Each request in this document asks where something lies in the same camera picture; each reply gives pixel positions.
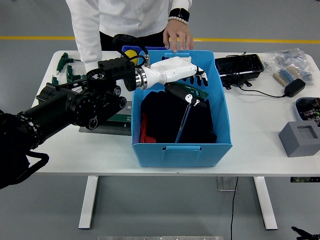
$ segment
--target gray floor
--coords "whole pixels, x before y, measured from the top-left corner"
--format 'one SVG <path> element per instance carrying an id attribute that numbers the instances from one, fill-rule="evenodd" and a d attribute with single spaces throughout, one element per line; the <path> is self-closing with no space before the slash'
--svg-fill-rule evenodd
<path id="1" fill-rule="evenodd" d="M 320 40 L 316 0 L 194 2 L 195 38 Z M 73 35 L 63 0 L 3 1 L 0 21 L 0 36 Z M 195 48 L 251 53 L 300 48 L 320 67 L 319 44 L 196 42 Z M 12 114 L 29 109 L 53 53 L 76 49 L 72 40 L 0 40 L 0 109 Z M 79 230 L 86 182 L 84 176 L 33 175 L 0 190 L 0 239 L 230 238 L 233 193 L 219 192 L 215 177 L 100 177 L 91 229 Z M 265 230 L 254 181 L 240 177 L 234 239 L 293 240 L 298 235 L 291 226 L 320 233 L 318 183 L 290 183 L 287 177 L 267 177 L 266 183 L 279 229 Z"/>

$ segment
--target plastic bag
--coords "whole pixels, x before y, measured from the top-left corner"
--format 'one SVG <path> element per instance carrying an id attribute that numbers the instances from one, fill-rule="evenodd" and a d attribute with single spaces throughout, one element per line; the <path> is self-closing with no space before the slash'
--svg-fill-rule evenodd
<path id="1" fill-rule="evenodd" d="M 290 83 L 288 77 L 290 80 L 300 78 L 306 87 L 314 87 L 310 61 L 299 48 L 267 52 L 264 65 L 266 71 L 273 72 L 274 78 L 283 86 Z"/>

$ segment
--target white sleeve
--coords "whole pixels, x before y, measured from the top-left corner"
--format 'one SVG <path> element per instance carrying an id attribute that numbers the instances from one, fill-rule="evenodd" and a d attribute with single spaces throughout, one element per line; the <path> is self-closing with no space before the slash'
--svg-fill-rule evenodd
<path id="1" fill-rule="evenodd" d="M 192 0 L 170 0 L 172 2 L 172 9 L 186 9 L 188 10 L 192 5 Z"/>
<path id="2" fill-rule="evenodd" d="M 75 42 L 86 72 L 98 68 L 102 59 L 99 33 L 99 0 L 66 0 Z"/>

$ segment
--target white table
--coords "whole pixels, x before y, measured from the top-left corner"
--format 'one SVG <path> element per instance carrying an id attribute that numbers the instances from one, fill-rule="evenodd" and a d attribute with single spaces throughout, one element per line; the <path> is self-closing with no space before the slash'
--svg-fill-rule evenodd
<path id="1" fill-rule="evenodd" d="M 47 82 L 51 82 L 64 52 L 67 52 L 70 58 L 80 58 L 78 51 L 56 52 L 37 94 Z M 215 58 L 221 58 L 231 54 L 237 53 L 219 52 L 214 55 Z M 119 56 L 118 52 L 103 53 L 104 60 Z M 259 53 L 259 56 L 263 59 L 266 55 Z M 224 90 L 233 147 L 215 167 L 140 167 L 131 147 L 130 136 L 83 133 L 79 132 L 78 126 L 69 125 L 36 149 L 37 152 L 47 153 L 50 156 L 49 163 L 37 174 L 91 176 L 88 178 L 84 209 L 82 209 L 84 224 L 80 220 L 80 228 L 90 228 L 90 211 L 93 207 L 98 176 L 250 176 L 255 179 L 265 227 L 276 229 L 277 224 L 264 177 L 320 176 L 320 152 L 314 156 L 287 157 L 278 137 L 287 122 L 299 120 L 295 114 L 295 102 L 298 98 L 320 97 L 320 71 L 312 58 L 307 57 L 311 63 L 315 87 L 306 87 L 295 97 L 275 99 L 254 92 L 244 92 L 236 87 Z M 82 63 L 72 63 L 72 68 L 77 75 L 85 72 Z M 57 77 L 58 80 L 66 79 L 66 67 Z M 257 79 L 250 82 L 252 87 L 249 89 L 276 96 L 284 94 L 284 88 L 270 72 L 262 72 Z M 132 93 L 127 92 L 123 84 L 120 86 L 122 95 L 130 100 Z"/>

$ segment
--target hand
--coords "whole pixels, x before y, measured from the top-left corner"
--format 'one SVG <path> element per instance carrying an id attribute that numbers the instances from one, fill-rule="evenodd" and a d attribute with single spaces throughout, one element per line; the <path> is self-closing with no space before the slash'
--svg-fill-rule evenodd
<path id="1" fill-rule="evenodd" d="M 178 21 L 170 20 L 163 32 L 163 43 L 167 49 L 170 48 L 169 38 L 172 41 L 173 52 L 178 51 L 178 37 L 180 38 L 180 50 L 194 49 L 194 39 L 190 33 L 188 25 Z"/>

